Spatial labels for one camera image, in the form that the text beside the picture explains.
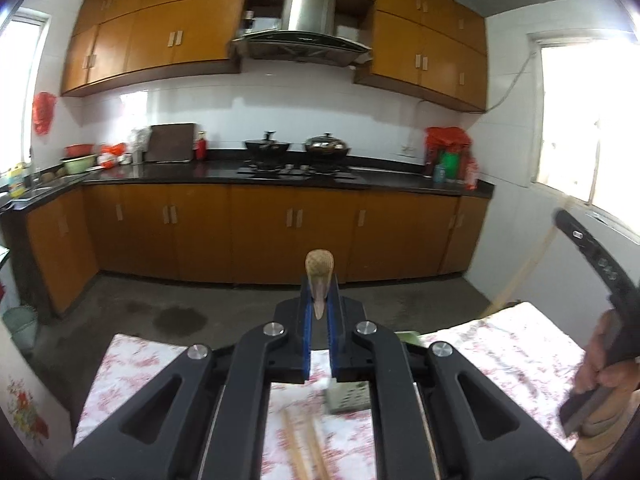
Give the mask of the operator right hand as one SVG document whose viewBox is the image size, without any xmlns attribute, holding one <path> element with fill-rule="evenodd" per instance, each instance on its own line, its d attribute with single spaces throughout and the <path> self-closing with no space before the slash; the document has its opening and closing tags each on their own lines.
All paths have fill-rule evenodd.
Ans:
<svg viewBox="0 0 640 480">
<path fill-rule="evenodd" d="M 582 364 L 574 377 L 574 393 L 585 393 L 598 387 L 634 392 L 639 387 L 639 364 L 636 361 L 606 364 L 604 336 L 615 312 L 603 313 L 587 344 Z"/>
</svg>

